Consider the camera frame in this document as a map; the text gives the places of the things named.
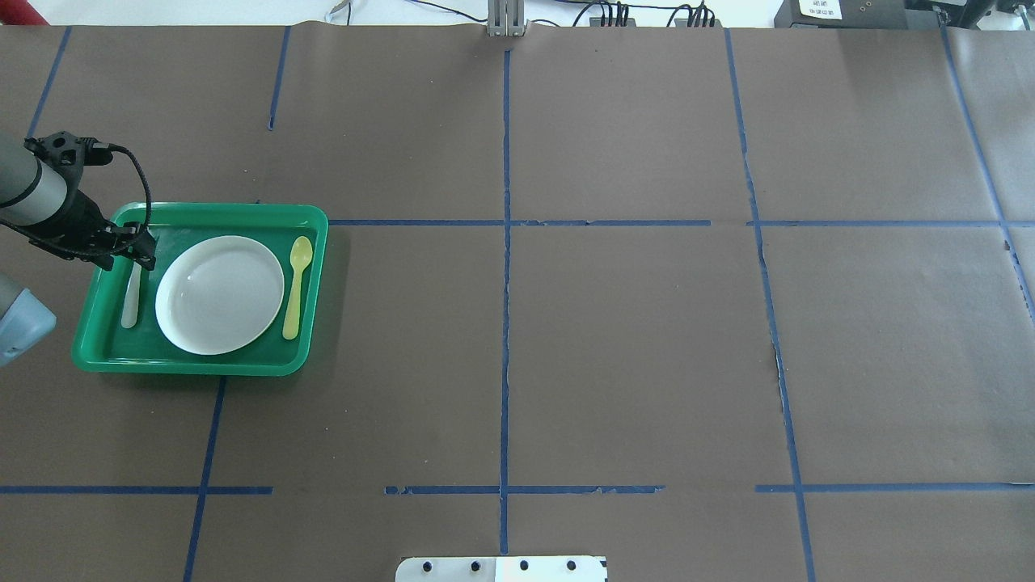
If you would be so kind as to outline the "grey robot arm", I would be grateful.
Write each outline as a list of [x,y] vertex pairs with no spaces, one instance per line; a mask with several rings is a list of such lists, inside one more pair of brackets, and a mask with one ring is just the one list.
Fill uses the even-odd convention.
[[[101,167],[124,155],[134,164],[145,203],[144,217],[117,224],[80,188],[86,168]],[[153,270],[158,243],[150,232],[153,192],[134,151],[96,137],[67,132],[47,137],[2,134],[2,225],[31,246],[65,261],[112,270],[115,258]]]

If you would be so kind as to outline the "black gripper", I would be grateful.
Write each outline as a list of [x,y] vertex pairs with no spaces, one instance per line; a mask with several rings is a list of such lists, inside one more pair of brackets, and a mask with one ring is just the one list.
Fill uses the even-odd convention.
[[[115,264],[113,248],[118,238],[113,224],[99,206],[80,187],[88,166],[113,161],[111,145],[95,137],[76,137],[58,132],[47,137],[26,137],[25,147],[38,162],[36,190],[23,199],[33,207],[23,219],[23,228],[38,239],[38,246],[66,260],[81,259],[110,272]],[[130,244],[121,255],[141,269],[152,272],[158,243],[146,225],[134,225]]]

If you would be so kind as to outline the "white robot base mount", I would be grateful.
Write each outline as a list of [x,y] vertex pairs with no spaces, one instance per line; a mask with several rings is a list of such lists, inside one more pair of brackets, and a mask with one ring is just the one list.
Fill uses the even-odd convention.
[[395,581],[607,581],[605,557],[591,555],[411,557]]

